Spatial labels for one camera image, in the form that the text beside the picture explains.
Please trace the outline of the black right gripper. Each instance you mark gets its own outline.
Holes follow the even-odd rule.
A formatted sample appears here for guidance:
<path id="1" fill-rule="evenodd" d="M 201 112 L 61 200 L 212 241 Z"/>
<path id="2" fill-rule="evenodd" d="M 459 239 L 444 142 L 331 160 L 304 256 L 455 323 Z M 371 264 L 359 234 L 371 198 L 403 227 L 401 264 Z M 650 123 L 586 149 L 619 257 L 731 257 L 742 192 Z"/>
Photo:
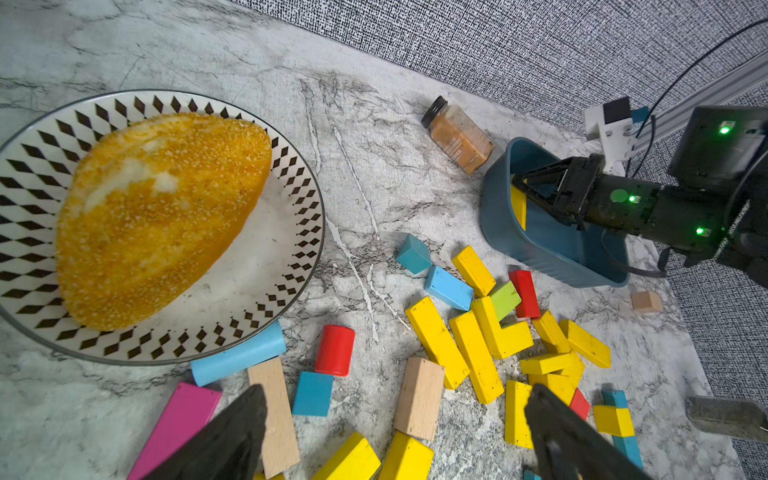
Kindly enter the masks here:
<path id="1" fill-rule="evenodd" d="M 516 173 L 511 183 L 558 222 L 598 226 L 680 252 L 715 252 L 727 233 L 726 200 L 715 193 L 603 172 L 604 157 L 570 157 Z"/>

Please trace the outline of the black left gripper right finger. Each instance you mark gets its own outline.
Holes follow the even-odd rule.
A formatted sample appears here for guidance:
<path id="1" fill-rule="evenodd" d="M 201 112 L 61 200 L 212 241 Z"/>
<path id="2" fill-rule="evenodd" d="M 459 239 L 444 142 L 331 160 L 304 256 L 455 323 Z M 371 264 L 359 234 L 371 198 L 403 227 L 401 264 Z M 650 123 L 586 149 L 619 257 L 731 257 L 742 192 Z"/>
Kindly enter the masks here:
<path id="1" fill-rule="evenodd" d="M 533 387 L 524 408 L 544 479 L 646 479 L 547 387 Z"/>

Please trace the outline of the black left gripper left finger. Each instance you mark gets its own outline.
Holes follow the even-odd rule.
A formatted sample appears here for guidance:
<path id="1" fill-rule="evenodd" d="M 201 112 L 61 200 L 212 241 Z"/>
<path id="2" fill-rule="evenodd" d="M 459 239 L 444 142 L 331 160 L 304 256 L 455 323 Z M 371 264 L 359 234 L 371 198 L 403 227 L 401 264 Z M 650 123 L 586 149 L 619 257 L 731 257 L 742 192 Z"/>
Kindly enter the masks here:
<path id="1" fill-rule="evenodd" d="M 146 477 L 176 480 L 253 478 L 261 458 L 267 413 L 263 386 L 250 386 Z"/>

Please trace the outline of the teal plastic bin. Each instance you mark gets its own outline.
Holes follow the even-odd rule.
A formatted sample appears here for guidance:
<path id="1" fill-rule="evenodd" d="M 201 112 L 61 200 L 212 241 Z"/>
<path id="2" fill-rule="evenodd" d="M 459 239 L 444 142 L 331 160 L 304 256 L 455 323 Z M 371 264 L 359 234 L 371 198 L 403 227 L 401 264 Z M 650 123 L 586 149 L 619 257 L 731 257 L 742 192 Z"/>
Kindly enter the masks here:
<path id="1" fill-rule="evenodd" d="M 628 262 L 624 235 L 597 226 L 584 231 L 565 226 L 531 201 L 526 226 L 519 225 L 511 204 L 511 176 L 558 160 L 527 138 L 509 141 L 482 184 L 480 225 L 485 239 L 495 250 L 571 287 L 625 286 L 629 274 L 610 262 Z"/>

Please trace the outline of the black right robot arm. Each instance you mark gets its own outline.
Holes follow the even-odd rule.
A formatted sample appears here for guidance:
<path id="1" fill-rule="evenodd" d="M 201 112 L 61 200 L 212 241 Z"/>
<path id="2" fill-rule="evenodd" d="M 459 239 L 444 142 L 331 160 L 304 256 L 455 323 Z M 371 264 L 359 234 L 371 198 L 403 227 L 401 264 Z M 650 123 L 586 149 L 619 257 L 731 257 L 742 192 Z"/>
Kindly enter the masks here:
<path id="1" fill-rule="evenodd" d="M 694 109 L 669 165 L 674 185 L 607 174 L 598 154 L 517 173 L 515 188 L 580 230 L 645 237 L 767 284 L 767 110 Z"/>

